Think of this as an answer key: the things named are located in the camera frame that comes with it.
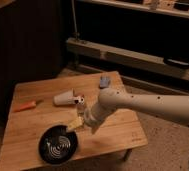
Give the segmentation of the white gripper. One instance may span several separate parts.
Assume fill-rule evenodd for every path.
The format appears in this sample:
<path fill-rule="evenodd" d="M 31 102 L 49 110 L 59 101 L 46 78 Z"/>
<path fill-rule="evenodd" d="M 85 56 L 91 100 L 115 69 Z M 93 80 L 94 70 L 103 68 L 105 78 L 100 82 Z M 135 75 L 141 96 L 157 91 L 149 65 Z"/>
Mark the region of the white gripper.
<path fill-rule="evenodd" d="M 82 117 L 77 117 L 71 121 L 66 130 L 73 131 L 81 127 L 84 123 L 91 128 L 91 133 L 95 134 L 99 127 L 104 123 L 109 115 L 109 111 L 102 107 L 99 103 L 95 103 L 91 108 L 86 109 Z"/>

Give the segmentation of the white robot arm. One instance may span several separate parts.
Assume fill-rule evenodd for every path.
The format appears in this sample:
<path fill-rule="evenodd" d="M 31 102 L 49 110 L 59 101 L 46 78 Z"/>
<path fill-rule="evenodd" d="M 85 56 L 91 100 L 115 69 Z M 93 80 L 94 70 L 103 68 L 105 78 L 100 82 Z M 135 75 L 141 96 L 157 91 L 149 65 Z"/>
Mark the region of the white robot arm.
<path fill-rule="evenodd" d="M 118 109 L 131 109 L 189 127 L 189 96 L 130 94 L 105 88 L 99 92 L 91 108 L 67 125 L 67 131 L 86 125 L 95 134 Z"/>

